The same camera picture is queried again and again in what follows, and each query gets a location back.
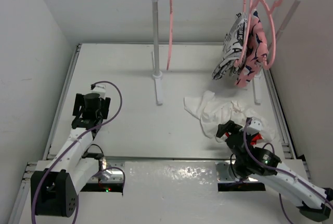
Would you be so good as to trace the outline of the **white t shirt red print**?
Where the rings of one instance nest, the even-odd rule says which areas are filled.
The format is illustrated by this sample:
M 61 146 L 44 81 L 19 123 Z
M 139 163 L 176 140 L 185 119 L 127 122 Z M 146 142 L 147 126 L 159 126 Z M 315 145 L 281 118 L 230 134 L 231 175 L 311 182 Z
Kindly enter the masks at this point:
M 244 126 L 246 118 L 254 117 L 263 125 L 261 135 L 264 140 L 279 141 L 278 133 L 268 124 L 268 121 L 242 101 L 227 101 L 215 96 L 214 92 L 205 91 L 201 97 L 185 97 L 184 109 L 200 121 L 204 135 L 210 139 L 215 138 L 219 124 L 232 120 Z

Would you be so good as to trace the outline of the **pink plastic hanger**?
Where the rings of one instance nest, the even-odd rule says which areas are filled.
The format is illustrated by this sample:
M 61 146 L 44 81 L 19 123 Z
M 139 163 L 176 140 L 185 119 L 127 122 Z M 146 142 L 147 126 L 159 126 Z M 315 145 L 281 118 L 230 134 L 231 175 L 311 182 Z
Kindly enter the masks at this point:
M 172 44 L 173 44 L 173 0 L 169 0 L 170 7 L 170 20 L 169 20 L 169 48 L 168 48 L 168 59 L 166 70 L 170 68 L 171 54 L 172 54 Z

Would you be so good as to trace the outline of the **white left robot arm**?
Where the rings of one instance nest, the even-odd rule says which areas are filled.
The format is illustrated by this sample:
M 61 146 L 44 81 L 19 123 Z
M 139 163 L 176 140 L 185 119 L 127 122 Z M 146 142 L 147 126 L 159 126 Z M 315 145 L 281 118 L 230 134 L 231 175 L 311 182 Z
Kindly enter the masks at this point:
M 72 216 L 79 192 L 100 169 L 101 155 L 86 151 L 108 117 L 110 102 L 104 90 L 76 95 L 69 137 L 56 157 L 31 177 L 32 214 Z

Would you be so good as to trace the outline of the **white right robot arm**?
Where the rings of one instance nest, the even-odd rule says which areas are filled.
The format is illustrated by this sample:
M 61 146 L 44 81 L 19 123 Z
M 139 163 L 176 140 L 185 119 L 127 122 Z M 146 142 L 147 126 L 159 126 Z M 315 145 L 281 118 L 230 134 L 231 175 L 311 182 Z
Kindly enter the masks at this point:
M 251 144 L 260 135 L 260 120 L 247 118 L 245 126 L 229 120 L 219 124 L 216 137 L 226 136 L 226 144 L 235 156 L 231 178 L 243 182 L 253 178 L 289 199 L 306 218 L 314 222 L 328 220 L 332 210 L 332 189 L 320 188 L 290 169 L 275 153 Z

